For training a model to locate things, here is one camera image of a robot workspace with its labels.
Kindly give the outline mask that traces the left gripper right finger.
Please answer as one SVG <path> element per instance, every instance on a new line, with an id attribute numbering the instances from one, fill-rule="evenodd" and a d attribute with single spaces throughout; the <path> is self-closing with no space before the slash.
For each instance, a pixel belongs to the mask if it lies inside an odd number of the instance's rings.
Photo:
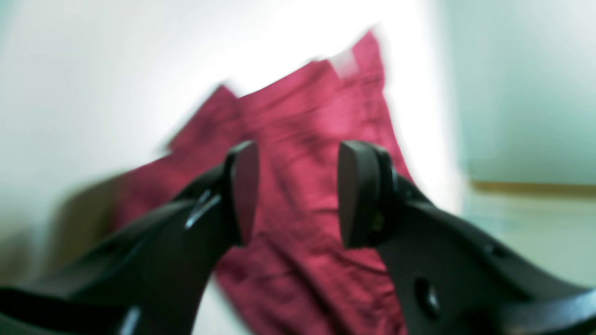
<path id="1" fill-rule="evenodd" d="M 340 231 L 373 248 L 410 335 L 593 335 L 596 297 L 538 268 L 468 221 L 435 206 L 390 154 L 340 143 Z"/>

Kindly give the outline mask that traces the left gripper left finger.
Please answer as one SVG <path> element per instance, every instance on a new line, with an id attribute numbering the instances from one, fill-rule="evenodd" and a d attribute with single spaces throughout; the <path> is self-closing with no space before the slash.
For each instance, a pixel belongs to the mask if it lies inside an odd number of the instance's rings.
<path id="1" fill-rule="evenodd" d="M 58 272 L 1 288 L 1 333 L 190 335 L 214 267 L 251 241 L 258 193 L 259 148 L 245 141 Z"/>

